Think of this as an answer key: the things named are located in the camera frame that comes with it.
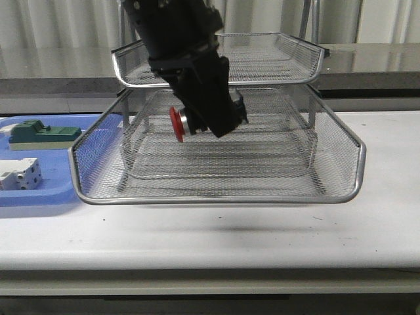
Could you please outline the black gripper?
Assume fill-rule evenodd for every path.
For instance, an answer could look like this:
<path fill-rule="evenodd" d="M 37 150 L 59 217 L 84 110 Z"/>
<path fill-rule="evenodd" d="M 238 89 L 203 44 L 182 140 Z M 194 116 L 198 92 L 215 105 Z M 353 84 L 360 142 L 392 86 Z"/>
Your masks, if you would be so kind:
<path fill-rule="evenodd" d="M 240 125 L 228 88 L 229 60 L 219 56 L 220 12 L 204 1 L 124 1 L 123 8 L 160 75 L 184 107 L 217 138 Z"/>

